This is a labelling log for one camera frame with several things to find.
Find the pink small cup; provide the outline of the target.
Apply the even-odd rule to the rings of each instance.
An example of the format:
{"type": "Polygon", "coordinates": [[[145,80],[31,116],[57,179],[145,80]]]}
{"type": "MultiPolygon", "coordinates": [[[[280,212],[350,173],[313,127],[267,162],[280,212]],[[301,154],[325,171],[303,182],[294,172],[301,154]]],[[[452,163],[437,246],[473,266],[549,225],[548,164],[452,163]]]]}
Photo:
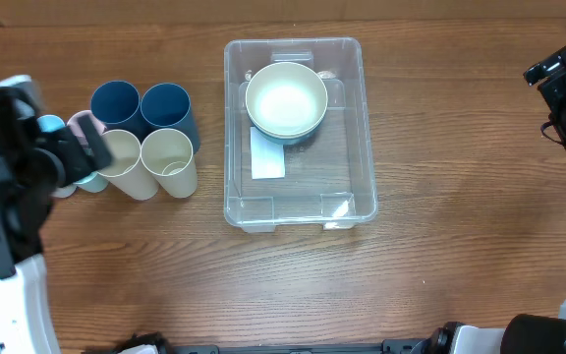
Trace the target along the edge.
{"type": "Polygon", "coordinates": [[[81,119],[84,117],[87,117],[93,124],[93,127],[97,131],[97,135],[99,136],[100,140],[102,140],[101,136],[106,131],[106,126],[101,121],[99,121],[90,110],[79,111],[67,121],[67,126],[71,129],[72,133],[78,139],[78,142],[81,144],[81,146],[83,148],[88,148],[88,140],[80,123],[81,119]]]}

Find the mint green small cup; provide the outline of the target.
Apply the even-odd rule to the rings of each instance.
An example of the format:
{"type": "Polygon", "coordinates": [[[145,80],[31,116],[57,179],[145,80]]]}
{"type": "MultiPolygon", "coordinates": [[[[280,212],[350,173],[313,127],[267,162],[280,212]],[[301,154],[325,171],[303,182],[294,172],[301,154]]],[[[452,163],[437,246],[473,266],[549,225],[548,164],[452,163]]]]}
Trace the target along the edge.
{"type": "Polygon", "coordinates": [[[108,186],[108,181],[98,172],[92,172],[83,179],[75,182],[75,185],[89,193],[99,193],[108,186]]]}

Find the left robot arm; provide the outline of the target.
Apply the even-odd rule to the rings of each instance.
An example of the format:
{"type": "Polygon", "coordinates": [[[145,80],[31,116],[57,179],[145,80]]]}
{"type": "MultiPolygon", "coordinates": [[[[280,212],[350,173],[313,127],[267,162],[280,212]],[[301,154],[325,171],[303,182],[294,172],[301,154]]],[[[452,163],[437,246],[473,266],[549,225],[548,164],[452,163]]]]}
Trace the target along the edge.
{"type": "Polygon", "coordinates": [[[90,119],[86,142],[69,127],[46,131],[33,82],[0,85],[0,353],[57,353],[39,231],[58,188],[109,166],[113,156],[90,119]]]}

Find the grey small cup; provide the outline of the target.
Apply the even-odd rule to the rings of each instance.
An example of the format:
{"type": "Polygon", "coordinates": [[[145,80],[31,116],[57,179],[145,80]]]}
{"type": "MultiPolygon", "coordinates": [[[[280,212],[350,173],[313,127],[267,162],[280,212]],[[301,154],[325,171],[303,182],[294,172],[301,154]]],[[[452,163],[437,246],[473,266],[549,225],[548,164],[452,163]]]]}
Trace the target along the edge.
{"type": "Polygon", "coordinates": [[[75,184],[71,184],[66,187],[56,188],[51,196],[58,199],[65,199],[71,197],[76,190],[77,186],[75,184]]]}

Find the light blue small cup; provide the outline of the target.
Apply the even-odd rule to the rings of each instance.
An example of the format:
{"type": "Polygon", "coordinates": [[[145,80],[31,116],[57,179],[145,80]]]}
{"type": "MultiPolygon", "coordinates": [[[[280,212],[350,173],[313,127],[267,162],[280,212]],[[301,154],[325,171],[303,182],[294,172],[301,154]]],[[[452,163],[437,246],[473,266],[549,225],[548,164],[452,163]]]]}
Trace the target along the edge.
{"type": "Polygon", "coordinates": [[[66,127],[66,123],[56,115],[42,115],[37,118],[37,124],[42,133],[55,133],[66,127]]]}

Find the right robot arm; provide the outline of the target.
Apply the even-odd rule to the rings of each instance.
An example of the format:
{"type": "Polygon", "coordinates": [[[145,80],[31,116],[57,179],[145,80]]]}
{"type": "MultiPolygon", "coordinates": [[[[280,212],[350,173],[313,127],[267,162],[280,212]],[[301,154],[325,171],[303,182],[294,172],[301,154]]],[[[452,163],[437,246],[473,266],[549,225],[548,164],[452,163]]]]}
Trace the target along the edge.
{"type": "MultiPolygon", "coordinates": [[[[524,73],[548,109],[541,135],[566,152],[566,46],[524,73]]],[[[552,315],[520,313],[502,327],[449,322],[412,348],[414,353],[566,353],[566,294],[552,315]]]]}

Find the cream bowl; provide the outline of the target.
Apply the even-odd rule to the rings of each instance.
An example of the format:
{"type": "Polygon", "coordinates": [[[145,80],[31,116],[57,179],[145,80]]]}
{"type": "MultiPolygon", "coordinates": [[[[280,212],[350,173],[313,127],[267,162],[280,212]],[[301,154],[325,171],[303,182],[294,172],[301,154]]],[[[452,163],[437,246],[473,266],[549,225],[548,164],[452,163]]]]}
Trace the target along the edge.
{"type": "Polygon", "coordinates": [[[270,64],[249,81],[245,95],[249,116],[273,125],[292,125],[324,116],[328,106],[326,84],[309,67],[294,62],[270,64]]]}
{"type": "Polygon", "coordinates": [[[324,116],[320,116],[318,119],[313,117],[312,119],[310,119],[310,121],[295,120],[293,121],[292,125],[286,125],[286,126],[273,125],[269,121],[262,122],[261,120],[255,119],[253,116],[250,116],[250,121],[252,124],[255,124],[258,127],[260,127],[268,135],[277,138],[297,138],[301,135],[308,133],[317,125],[321,124],[323,118],[324,116]]]}

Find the blue bowl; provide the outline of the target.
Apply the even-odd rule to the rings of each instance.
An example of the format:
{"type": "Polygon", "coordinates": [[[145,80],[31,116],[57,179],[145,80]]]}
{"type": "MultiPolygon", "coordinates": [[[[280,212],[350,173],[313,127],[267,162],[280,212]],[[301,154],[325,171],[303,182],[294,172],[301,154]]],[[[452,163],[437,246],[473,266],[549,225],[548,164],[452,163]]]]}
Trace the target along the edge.
{"type": "Polygon", "coordinates": [[[316,133],[319,131],[319,129],[321,128],[321,124],[317,125],[315,128],[313,128],[311,131],[309,131],[308,133],[301,135],[297,138],[277,138],[271,135],[268,135],[265,131],[263,131],[260,127],[258,127],[255,124],[252,124],[252,128],[256,128],[256,130],[268,141],[273,142],[275,144],[278,145],[283,145],[283,146],[293,146],[293,145],[297,145],[297,144],[301,144],[303,142],[309,141],[310,139],[313,139],[313,136],[316,135],[316,133]]]}

